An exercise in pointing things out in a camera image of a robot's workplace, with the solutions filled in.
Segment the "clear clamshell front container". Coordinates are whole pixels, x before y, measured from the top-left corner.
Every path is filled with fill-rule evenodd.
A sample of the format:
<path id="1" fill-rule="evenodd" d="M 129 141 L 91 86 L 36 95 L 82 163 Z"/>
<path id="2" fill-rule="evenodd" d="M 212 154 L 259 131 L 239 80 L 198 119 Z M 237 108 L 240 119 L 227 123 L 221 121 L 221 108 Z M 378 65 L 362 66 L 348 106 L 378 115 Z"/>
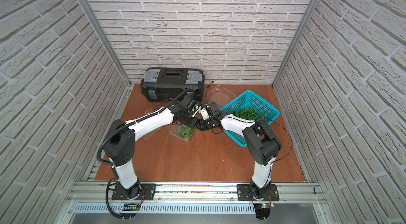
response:
<path id="1" fill-rule="evenodd" d="M 186 125 L 176 124 L 171 129 L 170 134 L 181 141 L 189 142 L 196 130 L 197 129 L 195 127 L 190 128 Z"/>

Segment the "teal plastic basket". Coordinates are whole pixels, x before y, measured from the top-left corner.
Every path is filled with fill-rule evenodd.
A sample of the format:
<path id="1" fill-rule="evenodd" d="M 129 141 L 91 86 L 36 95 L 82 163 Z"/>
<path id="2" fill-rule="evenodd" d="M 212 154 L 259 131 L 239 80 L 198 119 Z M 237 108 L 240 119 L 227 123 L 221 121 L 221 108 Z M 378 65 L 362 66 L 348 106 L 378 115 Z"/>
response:
<path id="1" fill-rule="evenodd" d="M 277 108 L 252 91 L 245 91 L 236 97 L 222 108 L 222 113 L 226 116 L 221 120 L 221 126 L 240 147 L 247 147 L 242 133 L 244 126 L 261 119 L 271 124 L 280 116 Z"/>

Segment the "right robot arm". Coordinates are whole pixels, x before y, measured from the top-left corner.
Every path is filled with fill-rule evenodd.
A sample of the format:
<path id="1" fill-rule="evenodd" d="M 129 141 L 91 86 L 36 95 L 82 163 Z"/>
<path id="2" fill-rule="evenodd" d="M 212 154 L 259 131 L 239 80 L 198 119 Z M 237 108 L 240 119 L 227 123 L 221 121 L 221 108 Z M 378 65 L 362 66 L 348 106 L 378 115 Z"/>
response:
<path id="1" fill-rule="evenodd" d="M 250 197 L 262 200 L 267 197 L 272 184 L 271 173 L 273 163 L 282 149 L 270 125 L 264 120 L 246 120 L 229 113 L 222 113 L 217 104 L 199 107 L 202 119 L 196 123 L 200 131 L 221 128 L 244 137 L 250 155 L 255 161 L 254 173 L 250 185 Z"/>

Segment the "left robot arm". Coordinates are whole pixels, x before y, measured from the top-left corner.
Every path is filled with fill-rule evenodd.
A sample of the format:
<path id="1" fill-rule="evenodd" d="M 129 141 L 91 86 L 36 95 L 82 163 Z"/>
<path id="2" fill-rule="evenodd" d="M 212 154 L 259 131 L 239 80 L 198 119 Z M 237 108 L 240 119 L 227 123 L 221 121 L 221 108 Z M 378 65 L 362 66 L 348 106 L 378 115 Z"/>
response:
<path id="1" fill-rule="evenodd" d="M 199 108 L 200 102 L 184 91 L 152 113 L 126 122 L 118 119 L 111 124 L 106 138 L 97 150 L 97 160 L 110 166 L 127 199 L 137 199 L 141 194 L 140 181 L 132 163 L 135 142 L 162 126 L 176 122 L 181 115 L 193 117 Z"/>

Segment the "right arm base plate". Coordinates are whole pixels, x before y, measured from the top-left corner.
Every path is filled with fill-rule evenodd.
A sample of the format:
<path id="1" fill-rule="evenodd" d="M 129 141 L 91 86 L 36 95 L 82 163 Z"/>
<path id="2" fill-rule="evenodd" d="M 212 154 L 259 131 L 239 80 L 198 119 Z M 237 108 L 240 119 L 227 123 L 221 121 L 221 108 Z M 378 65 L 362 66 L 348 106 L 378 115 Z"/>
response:
<path id="1" fill-rule="evenodd" d="M 259 189 L 254 184 L 237 184 L 237 197 L 239 201 L 279 201 L 279 192 L 275 184 L 268 184 Z"/>

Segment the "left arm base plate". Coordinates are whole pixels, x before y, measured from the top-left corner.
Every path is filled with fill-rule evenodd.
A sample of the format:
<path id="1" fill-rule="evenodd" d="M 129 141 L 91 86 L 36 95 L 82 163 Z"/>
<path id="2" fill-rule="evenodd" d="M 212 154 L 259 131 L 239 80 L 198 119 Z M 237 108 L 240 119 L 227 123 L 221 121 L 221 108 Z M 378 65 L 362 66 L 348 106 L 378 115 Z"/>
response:
<path id="1" fill-rule="evenodd" d="M 112 200 L 147 200 L 151 201 L 154 198 L 157 184 L 141 183 L 135 184 L 129 189 L 125 189 L 120 183 L 115 184 L 113 189 Z"/>

